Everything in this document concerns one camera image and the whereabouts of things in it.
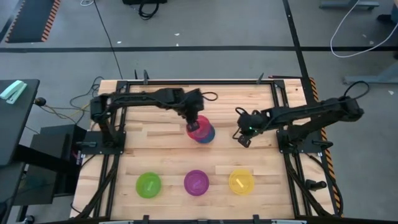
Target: gray cable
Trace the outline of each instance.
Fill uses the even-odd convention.
[[[40,106],[39,108],[42,109],[42,110],[44,110],[44,111],[47,112],[47,113],[55,114],[55,115],[57,115],[57,116],[58,116],[59,118],[61,118],[61,119],[69,119],[69,120],[71,120],[73,123],[77,124],[77,122],[76,122],[75,120],[71,119],[70,117],[68,117],[68,116],[65,115],[65,114],[61,114],[61,113],[56,112],[51,106],[44,105],[44,106]]]

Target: metal leg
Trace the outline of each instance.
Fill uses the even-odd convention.
[[[334,8],[334,7],[353,7],[357,0],[349,0],[349,1],[321,1],[319,8]],[[377,1],[360,1],[357,7],[368,7],[370,10],[379,7],[380,4]]]
[[[25,220],[27,207],[27,205],[24,205],[19,208],[16,222],[23,222]]]
[[[398,84],[398,62],[393,63],[380,74],[375,76],[348,76],[344,77],[344,84],[351,84],[357,81],[365,81],[367,83],[378,84]]]

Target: wire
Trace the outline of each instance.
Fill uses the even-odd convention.
[[[354,97],[354,99],[355,99],[355,100],[356,100],[356,99],[359,99],[359,98],[361,98],[362,96],[368,94],[369,91],[370,91],[370,89],[371,89],[371,87],[369,86],[369,84],[368,84],[367,82],[365,82],[365,81],[356,81],[356,82],[354,82],[353,84],[351,84],[351,85],[346,89],[346,91],[344,92],[343,96],[346,97],[348,91],[349,91],[353,86],[355,86],[355,85],[357,85],[357,84],[359,84],[359,83],[365,84],[365,85],[367,86],[367,89],[366,89],[366,91],[365,91],[364,93],[362,93],[361,95],[359,95],[359,96],[357,96],[357,97]]]
[[[323,171],[325,172],[326,176],[330,179],[330,182],[335,186],[335,189],[337,191],[337,195],[340,198],[340,208],[338,209],[337,215],[340,217],[343,214],[343,196],[341,195],[340,189],[337,186],[336,181],[334,178],[330,175],[330,173],[326,170],[326,168],[322,165],[322,163],[315,157],[305,153],[309,158],[311,158],[313,161],[315,161],[320,167],[322,167]]]
[[[235,108],[235,112],[237,112],[239,115],[242,115],[243,113],[248,113],[245,109],[243,109],[242,107],[237,107]]]
[[[81,213],[81,211],[75,209],[75,207],[73,206],[73,202],[70,202],[70,208],[73,209],[73,211],[77,212],[77,213]]]
[[[90,158],[88,158],[88,159],[81,165],[80,170],[87,164],[88,161],[92,160],[92,158],[94,158],[94,157],[95,157],[95,155],[92,155]],[[75,211],[75,212],[77,212],[77,213],[79,213],[79,214],[81,213],[81,211],[75,209],[75,207],[73,206],[73,202],[70,203],[70,208],[71,208],[73,211]]]
[[[109,44],[111,45],[112,53],[113,53],[114,59],[115,59],[115,61],[116,61],[116,65],[118,66],[120,78],[121,78],[121,79],[124,79],[124,78],[123,78],[123,75],[122,75],[122,71],[120,70],[118,58],[116,57],[116,54],[115,54],[114,49],[113,49],[113,46],[112,46],[111,38],[109,37],[108,31],[106,31],[106,28],[105,28],[105,25],[104,25],[104,21],[102,20],[102,17],[101,17],[101,14],[100,14],[100,10],[98,10],[97,2],[96,2],[95,0],[93,0],[93,2],[94,2],[94,5],[95,5],[96,10],[97,10],[97,12],[98,12],[98,16],[99,16],[99,19],[100,19],[100,21],[101,21],[101,23],[102,23],[102,26],[104,27],[105,34],[106,34],[106,36],[107,36],[107,38],[108,38],[108,40],[109,40]]]
[[[337,34],[337,32],[338,32],[338,30],[340,29],[340,26],[342,25],[342,23],[344,22],[344,20],[345,20],[345,19],[347,18],[347,16],[351,13],[351,11],[355,8],[355,6],[359,3],[359,1],[360,1],[360,0],[357,0],[357,2],[355,3],[355,5],[348,11],[348,13],[345,15],[345,17],[341,20],[341,22],[340,22],[340,24],[338,25],[338,27],[337,27],[335,33],[333,34],[333,36],[332,36],[331,39],[330,39],[330,50],[331,50],[331,53],[332,53],[334,56],[338,57],[338,58],[349,58],[349,57],[354,57],[354,56],[357,56],[357,55],[362,54],[362,53],[365,53],[365,52],[369,52],[369,51],[371,51],[371,50],[373,50],[373,49],[379,47],[380,45],[384,44],[387,40],[390,39],[390,37],[393,35],[393,33],[396,31],[396,29],[397,29],[397,27],[398,27],[398,23],[397,23],[397,25],[396,25],[396,26],[393,28],[393,30],[391,31],[390,35],[388,35],[388,37],[387,37],[385,40],[383,40],[380,44],[377,44],[376,46],[374,46],[374,47],[372,47],[372,48],[370,48],[370,49],[367,49],[367,50],[364,50],[364,51],[361,51],[361,52],[357,52],[357,53],[352,54],[352,55],[337,55],[337,54],[333,51],[333,44],[332,44],[332,43],[333,43],[333,39],[335,38],[335,35]]]
[[[80,5],[81,6],[90,6],[94,3],[94,0],[91,0],[89,3],[87,4],[83,4],[83,2],[88,2],[88,0],[81,0]]]
[[[88,158],[80,167],[80,170],[83,168],[83,166],[85,166],[87,164],[88,161],[92,160],[95,157],[95,154],[92,155],[90,158]]]
[[[205,94],[213,94],[213,95],[215,95],[216,97],[215,97],[214,99],[209,99],[209,98],[205,97]],[[216,100],[218,99],[218,94],[215,93],[215,92],[212,92],[212,91],[204,92],[204,93],[202,93],[201,95],[202,95],[202,97],[204,97],[204,99],[206,99],[206,100],[208,100],[208,101],[216,101]]]
[[[239,139],[239,138],[237,138],[237,137],[235,137],[235,136],[236,136],[236,134],[237,134],[240,130],[241,130],[241,129],[238,128],[238,130],[235,131],[235,133],[232,135],[232,138],[233,138],[233,139]]]
[[[69,100],[69,105],[70,105],[70,106],[74,107],[76,110],[80,110],[80,111],[81,111],[81,115],[80,115],[80,117],[79,117],[77,123],[79,123],[79,122],[83,119],[83,117],[84,117],[84,115],[85,115],[85,112],[87,112],[87,111],[85,110],[85,108],[87,108],[90,104],[88,103],[88,104],[86,104],[85,106],[79,107],[79,106],[74,105],[74,104],[73,104],[73,101],[74,101],[74,100],[77,100],[77,99],[79,99],[79,98],[81,98],[81,97],[87,96],[87,95],[89,95],[90,93],[91,93],[91,96],[94,98],[94,97],[95,97],[95,93],[98,92],[98,89],[100,88],[100,84],[97,84],[97,83],[96,83],[97,80],[99,80],[99,79],[104,80],[105,78],[102,77],[102,76],[95,77],[95,79],[93,80],[93,83],[91,84],[90,89],[87,91],[87,93],[82,94],[82,95],[75,96],[75,97],[73,97],[72,99]],[[70,116],[75,116],[77,113],[78,113],[78,111],[74,112],[74,113],[71,114]]]
[[[34,129],[32,129],[32,128],[28,127],[28,126],[25,126],[25,128],[27,128],[27,129],[33,131],[33,132],[36,133],[36,134],[40,134],[38,131],[35,131]]]
[[[71,117],[69,117],[69,116],[67,116],[67,115],[65,115],[65,114],[61,114],[61,113],[56,112],[51,106],[44,105],[44,106],[40,106],[39,108],[42,109],[42,110],[44,110],[44,111],[47,112],[47,113],[55,114],[55,115],[57,115],[57,116],[58,116],[59,118],[61,118],[61,119],[69,119],[69,120],[72,121],[73,123],[78,124],[78,122],[76,122],[75,120],[71,119]]]
[[[151,19],[151,18],[156,14],[156,12],[159,10],[159,3],[160,3],[160,1],[157,0],[157,1],[156,1],[156,7],[155,7],[155,9],[154,9],[151,13],[143,12],[143,11],[142,11],[142,8],[144,7],[145,4],[148,4],[149,1],[150,1],[150,0],[142,0],[141,3],[140,3],[140,5],[139,5],[139,9],[136,9],[134,6],[130,6],[130,7],[133,8],[135,11],[138,12],[139,17],[140,17],[142,20],[144,20],[144,21]]]
[[[88,105],[89,104],[86,104],[85,106],[82,106],[81,108],[63,108],[63,107],[56,107],[56,106],[52,106],[52,108],[53,109],[57,109],[57,110],[77,110],[76,112],[73,113],[73,114],[75,114],[75,113],[78,113],[79,111],[84,110],[85,108],[87,108]]]

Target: concrete floor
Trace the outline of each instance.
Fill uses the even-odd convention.
[[[108,47],[94,5],[81,7],[79,0],[63,1],[50,38],[45,43],[7,44],[1,48]],[[354,11],[340,33],[336,46],[369,46],[391,31],[375,21],[389,13],[392,1],[379,0],[373,11]],[[0,27],[12,14],[17,0],[0,1]],[[290,7],[302,46],[328,46],[335,27],[346,10],[319,9],[319,0],[290,0]],[[280,0],[169,0],[149,21],[120,1],[98,0],[104,24],[117,47],[163,47],[202,45],[293,46],[284,6]],[[385,45],[395,45],[392,38]],[[295,52],[278,51],[189,51],[118,52],[124,78],[134,78],[134,69],[151,78],[257,78],[268,75],[301,76]],[[304,52],[308,74],[315,78],[321,99],[341,96],[345,75],[374,75],[394,63],[392,52],[368,52],[340,59],[330,52]],[[38,78],[38,96],[51,106],[68,106],[69,99],[86,93],[98,75],[118,79],[113,54],[92,53],[0,53],[2,79]],[[363,90],[358,88],[352,95]],[[81,99],[84,105],[90,98]],[[342,191],[345,217],[397,220],[398,159],[396,127],[398,86],[372,85],[359,100],[365,115],[356,123],[328,127],[331,153],[338,185]],[[40,127],[67,124],[68,121],[33,107],[27,125]],[[86,116],[80,125],[88,128]],[[21,143],[30,144],[33,133],[25,130]],[[65,220],[71,197],[56,198],[52,205],[29,207],[37,223]]]

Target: wooden table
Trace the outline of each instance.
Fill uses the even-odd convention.
[[[116,82],[103,80],[99,93],[111,93]],[[286,79],[285,86],[290,107],[306,104],[300,80]],[[171,86],[133,86],[131,92],[165,87]],[[213,142],[199,144],[191,140],[185,133],[185,120],[172,110],[154,106],[128,108],[126,148],[119,162],[111,219],[142,220],[143,215],[150,215],[151,220],[252,219],[253,214],[258,214],[261,219],[293,218],[287,173],[275,130],[252,139],[248,149],[231,138],[237,129],[235,107],[247,111],[273,107],[270,88],[264,85],[180,87],[186,91],[201,88],[202,92],[218,94],[218,100],[205,101],[205,110],[200,112],[215,127]],[[318,164],[305,155],[301,160],[306,179],[325,180]],[[102,161],[103,156],[97,155],[81,171],[73,202],[76,209],[82,210],[95,193]],[[194,169],[206,172],[210,179],[207,193],[200,197],[189,195],[183,186],[185,174]],[[235,169],[247,169],[254,175],[255,187],[250,195],[239,196],[229,189],[228,177]],[[155,198],[141,198],[136,193],[136,181],[141,174],[150,171],[160,175],[162,190]],[[304,214],[297,187],[296,191],[300,213]],[[327,188],[313,194],[328,212],[333,213]],[[101,214],[104,214],[105,203],[103,200]]]

